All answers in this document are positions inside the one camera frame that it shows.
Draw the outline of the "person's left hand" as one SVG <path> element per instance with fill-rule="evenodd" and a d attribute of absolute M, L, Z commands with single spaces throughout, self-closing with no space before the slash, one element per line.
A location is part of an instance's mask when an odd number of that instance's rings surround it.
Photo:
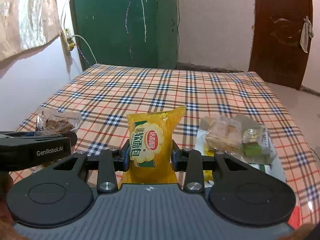
<path fill-rule="evenodd" d="M 14 221 L 7 207 L 7 194 L 13 185 L 13 179 L 7 172 L 1 172 L 1 191 L 0 191 L 0 205 L 1 205 L 1 221 L 12 224 Z"/>

